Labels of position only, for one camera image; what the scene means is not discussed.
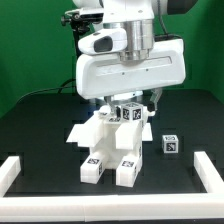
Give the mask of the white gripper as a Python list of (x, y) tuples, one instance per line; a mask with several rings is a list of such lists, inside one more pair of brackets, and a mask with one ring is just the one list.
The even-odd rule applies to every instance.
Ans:
[(83, 54), (76, 65), (77, 92), (84, 99), (104, 97), (111, 114), (120, 117), (112, 95), (153, 89), (148, 110), (156, 111), (161, 87), (181, 84), (186, 77), (183, 51), (183, 40), (174, 39), (156, 42), (149, 57), (140, 61), (122, 62), (117, 53)]

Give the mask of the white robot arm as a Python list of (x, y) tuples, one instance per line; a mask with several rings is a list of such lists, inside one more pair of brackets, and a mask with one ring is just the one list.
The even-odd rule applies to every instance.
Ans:
[(160, 89), (186, 77), (181, 39), (157, 41), (156, 15), (188, 12), (198, 0), (73, 0), (81, 10), (103, 14), (103, 28), (82, 38), (78, 48), (77, 91), (85, 99), (102, 97), (116, 107), (117, 94)]

